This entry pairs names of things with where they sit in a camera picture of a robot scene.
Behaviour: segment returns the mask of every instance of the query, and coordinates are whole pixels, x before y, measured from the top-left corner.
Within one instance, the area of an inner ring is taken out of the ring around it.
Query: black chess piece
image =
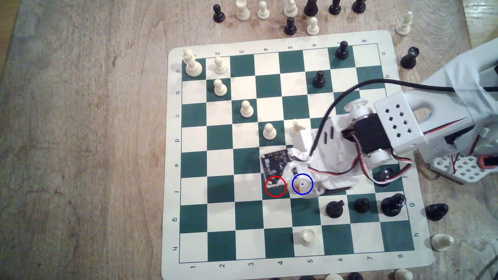
[[[288,17],[287,18],[287,25],[283,28],[283,31],[285,34],[292,36],[296,34],[297,28],[294,25],[294,18],[293,17]]]
[[[358,198],[354,204],[355,211],[358,213],[366,213],[370,208],[370,201],[368,198]]]
[[[306,6],[304,6],[304,14],[307,16],[316,16],[316,14],[318,14],[316,0],[308,0]]]
[[[338,15],[341,12],[341,0],[332,0],[332,5],[329,6],[329,14]]]
[[[215,11],[215,14],[213,15],[213,20],[217,23],[223,22],[225,20],[225,13],[221,11],[221,7],[218,4],[215,4],[213,6],[213,11]]]
[[[417,64],[417,56],[420,54],[420,51],[417,47],[411,47],[408,49],[408,54],[403,56],[401,59],[401,66],[404,69],[412,69]]]
[[[339,59],[348,58],[349,51],[348,51],[348,43],[346,41],[342,41],[339,44],[339,48],[336,50],[335,56]]]
[[[405,204],[406,197],[401,193],[397,193],[391,197],[383,199],[380,203],[380,209],[387,217],[394,217],[401,212]]]
[[[365,11],[367,8],[367,5],[365,4],[366,0],[356,0],[353,5],[351,6],[351,9],[355,13],[362,13]]]
[[[311,84],[315,88],[321,89],[321,88],[325,87],[326,80],[325,80],[325,77],[323,75],[324,75],[324,73],[322,70],[316,72],[315,78],[313,78],[313,81],[311,81]]]
[[[331,201],[325,207],[325,212],[331,218],[339,218],[343,213],[344,201]]]
[[[450,208],[444,203],[431,204],[425,207],[425,216],[431,221],[441,220]]]

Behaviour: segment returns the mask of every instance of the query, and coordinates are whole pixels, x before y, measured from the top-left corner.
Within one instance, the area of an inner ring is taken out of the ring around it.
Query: wood grain
[[[305,1],[296,1],[300,11]],[[397,57],[416,45],[420,82],[470,49],[459,0],[385,0],[364,14],[319,1],[321,34],[386,29]],[[167,54],[179,46],[283,38],[283,1],[269,20],[212,20],[206,1],[23,1],[0,82],[0,278],[160,279]],[[393,14],[411,10],[412,31],[394,35]],[[296,18],[306,36],[304,17]],[[419,160],[426,204],[450,213],[430,222],[457,245],[411,269],[424,279],[475,279],[498,251],[496,177],[462,186]],[[491,279],[498,266],[482,272]],[[387,279],[391,271],[365,272]]]

